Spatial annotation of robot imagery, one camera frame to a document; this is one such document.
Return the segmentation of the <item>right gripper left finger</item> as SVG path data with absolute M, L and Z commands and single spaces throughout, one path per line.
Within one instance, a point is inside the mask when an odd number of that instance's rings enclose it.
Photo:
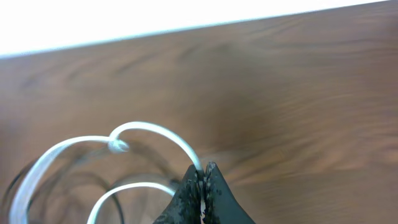
M 201 190 L 199 176 L 190 165 L 165 210 L 154 224 L 201 224 Z

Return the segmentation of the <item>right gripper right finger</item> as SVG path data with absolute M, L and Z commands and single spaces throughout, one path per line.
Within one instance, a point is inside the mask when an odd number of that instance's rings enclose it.
M 255 224 L 235 199 L 215 162 L 208 163 L 204 181 L 204 223 Z

